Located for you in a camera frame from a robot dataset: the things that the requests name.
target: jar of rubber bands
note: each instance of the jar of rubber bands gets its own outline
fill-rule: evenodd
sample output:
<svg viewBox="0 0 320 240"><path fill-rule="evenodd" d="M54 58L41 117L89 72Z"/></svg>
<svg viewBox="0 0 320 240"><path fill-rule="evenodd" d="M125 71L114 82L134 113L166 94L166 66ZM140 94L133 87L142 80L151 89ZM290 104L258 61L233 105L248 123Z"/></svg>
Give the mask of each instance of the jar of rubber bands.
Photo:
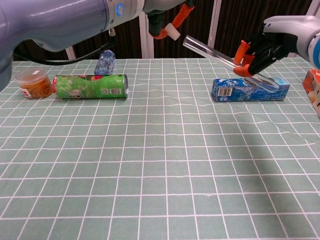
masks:
<svg viewBox="0 0 320 240"><path fill-rule="evenodd" d="M26 98L46 98L53 94L52 83L43 67L31 67L14 76Z"/></svg>

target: blue cardboard box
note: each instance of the blue cardboard box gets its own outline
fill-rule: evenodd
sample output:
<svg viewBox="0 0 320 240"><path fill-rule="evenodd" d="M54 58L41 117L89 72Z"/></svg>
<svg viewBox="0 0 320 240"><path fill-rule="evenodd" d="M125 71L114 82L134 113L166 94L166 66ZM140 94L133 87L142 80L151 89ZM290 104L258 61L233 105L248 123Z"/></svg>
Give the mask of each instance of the blue cardboard box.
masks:
<svg viewBox="0 0 320 240"><path fill-rule="evenodd" d="M243 78L217 78L213 80L211 95L216 102L283 100L290 84L283 77L273 78L279 85L269 92Z"/></svg>

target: glass tube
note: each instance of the glass tube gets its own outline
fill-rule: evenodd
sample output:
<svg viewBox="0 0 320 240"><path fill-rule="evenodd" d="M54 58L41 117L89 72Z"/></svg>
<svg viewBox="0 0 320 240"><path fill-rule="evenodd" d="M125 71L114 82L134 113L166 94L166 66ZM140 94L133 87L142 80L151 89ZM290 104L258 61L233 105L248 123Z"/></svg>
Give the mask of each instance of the glass tube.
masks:
<svg viewBox="0 0 320 240"><path fill-rule="evenodd" d="M219 60L232 72L234 68L238 67L233 63L233 59L231 57L224 55L223 53L209 47L208 45L194 39L189 35L187 35L184 39L183 46L207 59ZM244 79L255 85L258 85L270 93L274 93L279 89L279 85L272 78L263 76L260 73L257 73L251 77L244 77Z"/></svg>

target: table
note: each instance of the table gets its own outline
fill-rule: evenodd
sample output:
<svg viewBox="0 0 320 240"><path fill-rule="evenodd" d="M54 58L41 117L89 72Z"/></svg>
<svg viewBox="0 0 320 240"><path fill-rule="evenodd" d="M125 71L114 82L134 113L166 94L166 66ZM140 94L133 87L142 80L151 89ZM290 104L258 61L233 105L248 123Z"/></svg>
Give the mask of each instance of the table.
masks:
<svg viewBox="0 0 320 240"><path fill-rule="evenodd" d="M93 74L97 61L46 66ZM31 62L14 62L13 75ZM217 103L218 61L117 59L127 99L0 94L0 240L317 239L320 120L285 58L283 101Z"/></svg>

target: green pringles can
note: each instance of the green pringles can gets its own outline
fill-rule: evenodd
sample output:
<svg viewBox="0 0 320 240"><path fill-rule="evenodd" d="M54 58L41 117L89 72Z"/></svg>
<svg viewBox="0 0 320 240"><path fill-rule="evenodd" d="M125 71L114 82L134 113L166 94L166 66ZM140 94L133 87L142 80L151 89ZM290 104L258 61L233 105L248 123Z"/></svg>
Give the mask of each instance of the green pringles can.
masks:
<svg viewBox="0 0 320 240"><path fill-rule="evenodd" d="M52 86L60 99L126 99L129 93L126 74L56 75Z"/></svg>

